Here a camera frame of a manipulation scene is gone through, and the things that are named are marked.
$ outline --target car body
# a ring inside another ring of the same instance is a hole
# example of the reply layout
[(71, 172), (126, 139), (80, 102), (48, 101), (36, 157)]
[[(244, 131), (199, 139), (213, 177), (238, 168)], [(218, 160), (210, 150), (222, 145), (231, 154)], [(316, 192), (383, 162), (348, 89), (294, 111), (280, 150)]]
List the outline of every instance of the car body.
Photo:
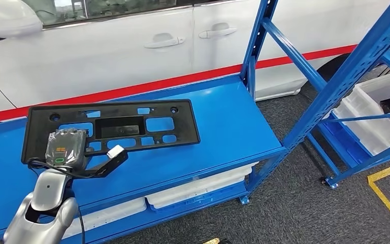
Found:
[[(24, 2), (43, 29), (0, 40), (0, 111), (91, 102), (84, 98), (96, 93), (95, 101), (107, 100), (236, 73), (260, 0)], [(350, 52), (389, 3), (280, 0), (273, 22), (318, 69)], [(307, 81), (284, 56), (267, 37), (257, 64), (258, 100), (297, 94)], [(122, 87), (125, 93), (116, 92)]]

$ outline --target car door handle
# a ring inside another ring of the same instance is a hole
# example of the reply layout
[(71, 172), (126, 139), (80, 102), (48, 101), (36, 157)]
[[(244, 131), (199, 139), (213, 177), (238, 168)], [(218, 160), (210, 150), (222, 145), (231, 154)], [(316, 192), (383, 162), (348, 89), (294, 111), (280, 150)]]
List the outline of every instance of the car door handle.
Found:
[(220, 29), (220, 30), (205, 30), (201, 32), (198, 36), (202, 39), (210, 39), (215, 37), (222, 37), (229, 34), (232, 34), (237, 31), (237, 28), (227, 28), (227, 29)]
[(182, 44), (186, 40), (185, 37), (174, 37), (169, 40), (160, 41), (160, 42), (150, 42), (144, 44), (145, 48), (161, 48), (161, 47), (169, 47)]

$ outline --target gray carpet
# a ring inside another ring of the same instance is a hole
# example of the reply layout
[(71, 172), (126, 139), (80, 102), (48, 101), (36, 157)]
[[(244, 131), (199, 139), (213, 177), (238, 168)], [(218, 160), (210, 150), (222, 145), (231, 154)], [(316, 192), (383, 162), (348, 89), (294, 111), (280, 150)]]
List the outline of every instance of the gray carpet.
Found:
[[(310, 85), (305, 85), (299, 95), (257, 104), (282, 139), (313, 95)], [(340, 161), (333, 151), (328, 153)], [(260, 185), (248, 205), (232, 200), (109, 244), (198, 244), (215, 237), (234, 244), (390, 243), (390, 211), (367, 184), (367, 175), (389, 166), (390, 162), (354, 175), (332, 190), (318, 181), (331, 172), (305, 141)], [(390, 197), (390, 176), (378, 183)]]

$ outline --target white storage box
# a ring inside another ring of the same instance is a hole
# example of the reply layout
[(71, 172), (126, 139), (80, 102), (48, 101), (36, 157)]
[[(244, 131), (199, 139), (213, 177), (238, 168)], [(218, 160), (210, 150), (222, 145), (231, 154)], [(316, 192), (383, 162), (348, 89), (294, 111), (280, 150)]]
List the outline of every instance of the white storage box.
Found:
[[(106, 225), (108, 223), (123, 219), (130, 215), (142, 212), (146, 210), (146, 200), (144, 197), (140, 197), (128, 202), (124, 202), (112, 207), (102, 209), (88, 215), (83, 216), (84, 230), (88, 231), (96, 227)], [(71, 237), (81, 233), (80, 220), (74, 219), (71, 226), (66, 230), (62, 239)]]
[(154, 208), (165, 207), (180, 201), (206, 194), (223, 187), (244, 181), (244, 176), (252, 172), (252, 166), (259, 162), (232, 169), (220, 174), (198, 179), (181, 186), (173, 187), (146, 196)]
[[(390, 98), (390, 74), (355, 85), (332, 112), (337, 118), (382, 115), (379, 102)], [(390, 118), (343, 122), (360, 139), (361, 144), (376, 155), (390, 147)]]

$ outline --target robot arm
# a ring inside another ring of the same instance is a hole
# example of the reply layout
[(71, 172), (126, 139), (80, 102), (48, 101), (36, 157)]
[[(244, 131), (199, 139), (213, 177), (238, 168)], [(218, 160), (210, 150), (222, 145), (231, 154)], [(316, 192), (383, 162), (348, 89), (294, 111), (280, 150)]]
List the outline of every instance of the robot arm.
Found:
[[(5, 231), (5, 244), (60, 243), (78, 211), (75, 197), (63, 193), (68, 178), (54, 169), (40, 174), (34, 191), (22, 201)], [(54, 220), (38, 223), (40, 215), (54, 216)]]
[[(34, 191), (20, 204), (4, 233), (5, 244), (60, 243), (79, 211), (72, 191), (73, 180), (105, 177), (128, 159), (126, 150), (117, 145), (108, 151), (109, 160), (86, 170), (85, 136), (86, 131), (76, 129), (50, 133), (47, 162), (30, 161), (48, 169), (38, 176)], [(40, 223), (40, 216), (54, 219)]]

